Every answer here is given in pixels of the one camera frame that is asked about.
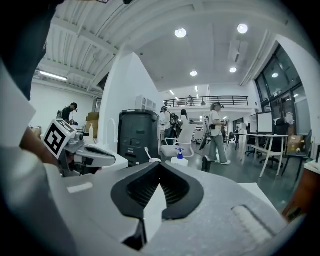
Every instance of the black shirt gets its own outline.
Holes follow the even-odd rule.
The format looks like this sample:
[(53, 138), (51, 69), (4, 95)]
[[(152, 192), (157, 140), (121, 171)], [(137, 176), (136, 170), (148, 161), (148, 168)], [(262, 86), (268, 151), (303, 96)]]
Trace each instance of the black shirt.
[(68, 120), (69, 121), (69, 116), (70, 116), (70, 106), (66, 106), (63, 110), (62, 110), (62, 116), (61, 118), (63, 120)]

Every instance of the sneaker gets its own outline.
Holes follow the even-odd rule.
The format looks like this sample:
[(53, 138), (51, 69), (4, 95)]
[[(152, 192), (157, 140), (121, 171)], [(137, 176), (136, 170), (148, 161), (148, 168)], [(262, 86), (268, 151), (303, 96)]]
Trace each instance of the sneaker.
[(231, 163), (231, 161), (228, 160), (228, 161), (226, 161), (226, 162), (221, 162), (220, 164), (221, 164), (221, 165), (230, 165), (230, 163)]

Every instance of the ceiling light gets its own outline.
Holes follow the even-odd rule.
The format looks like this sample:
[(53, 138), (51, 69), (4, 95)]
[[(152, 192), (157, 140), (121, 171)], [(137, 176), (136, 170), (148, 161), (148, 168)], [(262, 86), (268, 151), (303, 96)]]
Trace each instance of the ceiling light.
[(44, 72), (44, 71), (40, 71), (41, 75), (47, 76), (47, 77), (51, 77), (51, 78), (55, 78), (55, 79), (60, 79), (63, 81), (67, 81), (68, 79), (66, 77), (60, 76), (60, 75), (56, 75), (56, 74), (51, 74), (48, 72)]
[(232, 67), (232, 68), (230, 68), (230, 72), (231, 72), (231, 73), (235, 73), (235, 72), (237, 72), (237, 68), (236, 68), (236, 67)]
[(245, 33), (247, 33), (247, 31), (248, 31), (248, 26), (247, 26), (247, 25), (245, 25), (245, 24), (240, 24), (240, 25), (238, 26), (238, 32), (239, 32), (240, 34), (245, 34)]
[(177, 38), (184, 38), (187, 35), (187, 31), (184, 28), (180, 28), (174, 34)]
[(192, 72), (190, 73), (190, 75), (191, 75), (192, 77), (195, 77), (196, 75), (198, 75), (198, 72), (197, 72), (197, 71), (192, 71)]

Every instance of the cardboard box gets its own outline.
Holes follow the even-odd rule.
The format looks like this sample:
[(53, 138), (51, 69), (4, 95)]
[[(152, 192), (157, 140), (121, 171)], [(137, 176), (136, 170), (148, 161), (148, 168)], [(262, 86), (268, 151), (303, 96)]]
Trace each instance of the cardboard box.
[(88, 113), (87, 121), (99, 120), (99, 114), (100, 114), (99, 112)]
[(298, 148), (300, 148), (301, 151), (303, 151), (303, 143), (304, 140), (303, 135), (292, 135), (288, 138), (288, 147), (287, 152), (288, 153), (295, 153)]
[(86, 132), (89, 132), (89, 129), (93, 127), (93, 138), (98, 138), (98, 125), (99, 125), (99, 120), (92, 120), (92, 121), (87, 121), (86, 122)]

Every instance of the black office chair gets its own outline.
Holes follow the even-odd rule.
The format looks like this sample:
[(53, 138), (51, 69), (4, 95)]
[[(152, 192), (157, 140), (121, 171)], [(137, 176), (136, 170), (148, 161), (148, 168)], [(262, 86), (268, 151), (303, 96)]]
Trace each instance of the black office chair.
[(290, 158), (300, 158), (300, 164), (299, 164), (299, 167), (298, 167), (298, 172), (296, 174), (296, 178), (295, 178), (295, 181), (298, 180), (299, 178), (299, 174), (300, 174), (300, 170), (301, 170), (301, 166), (302, 166), (302, 162), (305, 158), (308, 157), (308, 154), (310, 152), (310, 149), (311, 149), (311, 139), (312, 139), (312, 130), (310, 130), (309, 134), (304, 138), (304, 144), (305, 144), (305, 149), (304, 149), (304, 152), (301, 152), (301, 153), (296, 153), (296, 152), (290, 152), (290, 153), (287, 153), (287, 161), (285, 163), (285, 166), (284, 166), (284, 169), (283, 169), (283, 172), (281, 174), (281, 176), (284, 175), (286, 169), (287, 169), (287, 166), (288, 166), (288, 163), (289, 163), (289, 160)]
[[(280, 118), (276, 121), (275, 127), (274, 127), (274, 134), (276, 135), (288, 135), (288, 129), (289, 124), (285, 122), (283, 118)], [(282, 144), (282, 137), (274, 137), (272, 142), (271, 151), (273, 152), (281, 152), (281, 144)], [(262, 164), (263, 161), (266, 161), (266, 159), (262, 159), (260, 161), (260, 164)], [(280, 163), (278, 159), (276, 159), (274, 156), (269, 157), (269, 160), (271, 161), (271, 168), (274, 167), (274, 162)]]
[[(248, 126), (246, 127), (246, 132), (248, 134), (250, 134), (250, 123), (248, 123)], [(256, 144), (256, 138), (255, 137), (249, 137), (249, 140), (247, 141), (247, 145), (255, 145)], [(250, 150), (250, 146), (248, 146), (248, 150), (245, 152), (245, 154), (247, 156), (249, 156), (250, 154), (254, 154), (256, 152), (255, 149), (253, 150)], [(258, 158), (262, 156), (262, 153), (261, 152), (257, 152), (257, 155), (258, 155)]]

